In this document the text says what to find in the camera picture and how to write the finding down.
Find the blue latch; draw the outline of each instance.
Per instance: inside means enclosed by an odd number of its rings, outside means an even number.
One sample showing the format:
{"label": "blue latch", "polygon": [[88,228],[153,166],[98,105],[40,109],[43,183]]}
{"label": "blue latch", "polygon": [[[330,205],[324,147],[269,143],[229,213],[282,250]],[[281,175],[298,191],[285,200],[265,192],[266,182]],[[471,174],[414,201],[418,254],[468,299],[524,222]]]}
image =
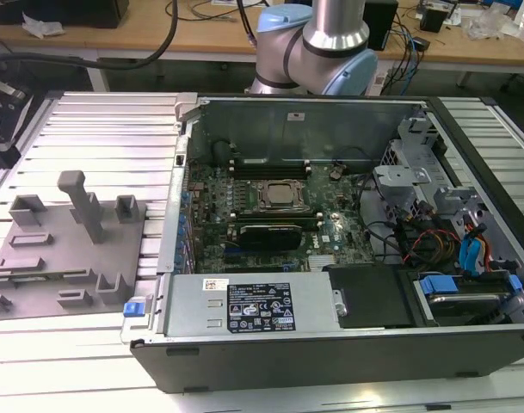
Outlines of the blue latch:
{"label": "blue latch", "polygon": [[514,289],[515,292],[520,292],[521,289],[522,289],[522,285],[521,285],[521,281],[520,279],[518,278],[517,275],[514,275],[514,274],[511,274],[509,276],[509,281],[510,281],[510,285],[512,286],[512,288]]}
{"label": "blue latch", "polygon": [[420,281],[420,285],[424,291],[424,295],[459,292],[451,275],[427,275]]}
{"label": "blue latch", "polygon": [[145,303],[125,303],[124,317],[143,317],[145,315]]}

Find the workbench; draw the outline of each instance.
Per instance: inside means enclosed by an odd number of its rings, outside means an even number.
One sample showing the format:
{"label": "workbench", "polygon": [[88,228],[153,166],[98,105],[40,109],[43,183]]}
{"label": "workbench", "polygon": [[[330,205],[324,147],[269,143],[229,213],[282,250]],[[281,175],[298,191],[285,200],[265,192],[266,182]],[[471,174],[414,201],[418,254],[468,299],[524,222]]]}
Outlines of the workbench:
{"label": "workbench", "polygon": [[[42,52],[83,59],[141,59],[159,47],[170,28],[170,17],[164,13],[168,0],[130,0],[129,10],[116,29],[66,27],[66,34],[39,40],[16,26],[0,26],[0,38],[16,52]],[[192,17],[184,0],[180,1],[180,16]],[[415,0],[400,0],[398,13],[416,4]],[[199,11],[218,14],[228,8],[206,4]],[[255,28],[262,8],[248,8],[250,25]],[[505,36],[501,40],[469,40],[462,29],[443,28],[438,34],[420,32],[419,22],[403,15],[402,22],[415,36],[431,42],[420,67],[439,71],[524,73],[524,43]],[[0,46],[0,52],[7,52]],[[403,57],[403,42],[397,34],[388,40],[386,49],[378,52],[379,68],[376,82],[368,93],[379,94],[379,81]],[[220,62],[255,62],[256,51],[246,39],[243,26],[237,22],[179,21],[176,37],[161,59],[201,60]],[[94,91],[108,91],[102,71],[88,69]]]}
{"label": "workbench", "polygon": [[[22,160],[0,171],[0,245],[11,226],[17,194],[37,194],[47,205],[68,202],[57,189],[59,172],[81,169],[99,201],[133,194],[147,202],[136,295],[156,279],[163,216],[176,135],[175,94],[67,93],[46,99],[17,147]],[[524,212],[524,139],[500,110],[478,99],[443,99],[471,142],[510,184]],[[501,150],[497,145],[510,149]],[[461,167],[452,167],[460,174]],[[121,313],[0,321],[0,412],[99,410],[165,412],[337,411],[382,408],[426,411],[524,411],[524,360],[491,376],[302,388],[168,395],[160,392],[122,343]]]}

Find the sticker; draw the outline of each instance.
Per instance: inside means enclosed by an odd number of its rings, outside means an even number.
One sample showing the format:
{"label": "sticker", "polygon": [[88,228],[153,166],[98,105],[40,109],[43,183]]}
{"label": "sticker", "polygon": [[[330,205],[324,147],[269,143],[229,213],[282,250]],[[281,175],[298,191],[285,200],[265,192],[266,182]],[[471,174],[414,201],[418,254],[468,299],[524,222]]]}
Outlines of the sticker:
{"label": "sticker", "polygon": [[303,122],[304,119],[305,119],[305,114],[302,112],[290,112],[287,115],[287,120],[296,120],[296,121]]}
{"label": "sticker", "polygon": [[228,278],[205,278],[202,281],[203,291],[225,291],[229,284]]}
{"label": "sticker", "polygon": [[231,333],[296,330],[290,284],[225,285]]}

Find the electronic device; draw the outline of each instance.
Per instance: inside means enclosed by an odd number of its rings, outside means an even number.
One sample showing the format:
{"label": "electronic device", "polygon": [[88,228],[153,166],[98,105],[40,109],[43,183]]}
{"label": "electronic device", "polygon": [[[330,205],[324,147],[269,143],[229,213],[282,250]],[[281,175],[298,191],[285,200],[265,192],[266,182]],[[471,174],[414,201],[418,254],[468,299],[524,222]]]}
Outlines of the electronic device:
{"label": "electronic device", "polygon": [[450,9],[449,5],[443,3],[425,3],[422,9],[420,29],[425,32],[439,33]]}
{"label": "electronic device", "polygon": [[157,387],[477,377],[524,357],[523,193],[477,149],[502,127],[492,105],[179,95],[156,284],[122,331]]}
{"label": "electronic device", "polygon": [[63,26],[117,28],[128,0],[19,0],[0,6],[0,24],[21,24],[22,13]]}
{"label": "electronic device", "polygon": [[[286,0],[285,3],[299,3],[311,6],[312,0]],[[368,25],[368,47],[384,50],[391,24],[398,10],[397,0],[366,0],[363,21]]]}

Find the warning label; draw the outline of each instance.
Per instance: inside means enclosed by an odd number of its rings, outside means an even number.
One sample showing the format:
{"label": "warning label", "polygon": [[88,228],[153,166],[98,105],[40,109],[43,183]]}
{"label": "warning label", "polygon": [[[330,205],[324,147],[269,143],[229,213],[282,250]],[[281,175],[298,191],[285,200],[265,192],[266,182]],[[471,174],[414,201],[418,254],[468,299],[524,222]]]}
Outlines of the warning label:
{"label": "warning label", "polygon": [[229,285],[227,303],[227,329],[231,333],[296,330],[288,283]]}

